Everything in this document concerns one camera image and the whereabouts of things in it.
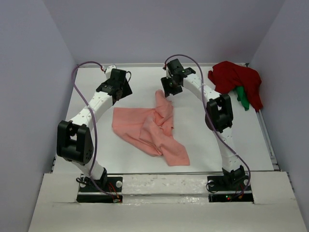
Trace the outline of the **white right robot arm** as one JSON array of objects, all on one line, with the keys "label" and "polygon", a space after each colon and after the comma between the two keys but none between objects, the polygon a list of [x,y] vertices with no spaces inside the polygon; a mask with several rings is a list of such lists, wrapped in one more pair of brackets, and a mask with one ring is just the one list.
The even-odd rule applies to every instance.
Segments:
[{"label": "white right robot arm", "polygon": [[247,164],[235,151],[232,138],[234,119],[231,98],[220,94],[204,82],[191,67],[184,68],[178,59],[165,61],[166,76],[161,78],[165,95],[176,95],[189,90],[201,100],[205,110],[205,123],[216,137],[222,159],[222,175],[210,176],[207,188],[210,193],[235,191],[241,195],[248,187],[250,177],[246,175]]}]

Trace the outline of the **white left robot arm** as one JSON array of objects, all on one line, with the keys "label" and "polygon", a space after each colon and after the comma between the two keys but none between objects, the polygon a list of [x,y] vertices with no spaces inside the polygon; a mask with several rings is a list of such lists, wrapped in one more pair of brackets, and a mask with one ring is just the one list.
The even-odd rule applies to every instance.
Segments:
[{"label": "white left robot arm", "polygon": [[57,127],[56,154],[73,163],[97,191],[106,188],[107,171],[97,161],[98,131],[96,123],[117,101],[132,94],[125,71],[112,65],[105,71],[107,80],[99,85],[85,107]]}]

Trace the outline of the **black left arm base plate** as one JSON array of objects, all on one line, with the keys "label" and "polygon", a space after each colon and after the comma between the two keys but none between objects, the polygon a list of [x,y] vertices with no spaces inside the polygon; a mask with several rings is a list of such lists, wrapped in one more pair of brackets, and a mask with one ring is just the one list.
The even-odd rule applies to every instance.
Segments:
[{"label": "black left arm base plate", "polygon": [[105,186],[96,185],[88,178],[81,175],[75,179],[79,184],[76,201],[78,203],[121,203],[123,201],[122,187],[123,177],[119,175],[108,175]]}]

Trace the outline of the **red t shirt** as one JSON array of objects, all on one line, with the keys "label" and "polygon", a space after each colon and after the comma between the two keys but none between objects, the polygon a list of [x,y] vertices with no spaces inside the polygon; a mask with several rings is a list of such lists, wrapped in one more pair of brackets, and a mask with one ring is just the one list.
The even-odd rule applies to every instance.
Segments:
[{"label": "red t shirt", "polygon": [[259,73],[249,67],[223,61],[213,66],[208,78],[215,85],[215,91],[228,94],[236,87],[243,87],[251,106],[258,112],[263,108],[259,95],[262,80]]}]

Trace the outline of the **green t shirt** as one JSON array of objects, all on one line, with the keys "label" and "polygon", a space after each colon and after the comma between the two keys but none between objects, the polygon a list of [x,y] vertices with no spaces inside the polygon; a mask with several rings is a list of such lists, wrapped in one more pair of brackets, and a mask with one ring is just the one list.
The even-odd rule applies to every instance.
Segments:
[{"label": "green t shirt", "polygon": [[237,100],[241,103],[245,111],[248,111],[250,108],[250,103],[245,93],[243,86],[236,86],[235,92],[237,94]]}]

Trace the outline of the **pink t shirt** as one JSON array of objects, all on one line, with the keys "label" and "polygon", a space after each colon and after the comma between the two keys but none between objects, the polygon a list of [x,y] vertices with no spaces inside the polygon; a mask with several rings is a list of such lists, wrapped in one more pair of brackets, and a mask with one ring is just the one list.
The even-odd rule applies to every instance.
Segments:
[{"label": "pink t shirt", "polygon": [[162,90],[155,92],[155,108],[113,110],[113,132],[150,156],[163,156],[168,166],[189,166],[186,148],[173,137],[174,107]]}]

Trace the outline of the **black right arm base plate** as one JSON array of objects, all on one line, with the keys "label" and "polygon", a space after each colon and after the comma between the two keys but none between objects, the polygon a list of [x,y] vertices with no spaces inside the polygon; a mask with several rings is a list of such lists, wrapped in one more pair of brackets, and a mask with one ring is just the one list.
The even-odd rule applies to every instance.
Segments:
[{"label": "black right arm base plate", "polygon": [[249,185],[245,189],[248,176],[236,181],[233,186],[224,183],[223,178],[223,175],[207,177],[206,190],[209,193],[208,200],[210,203],[254,202],[251,186]]}]

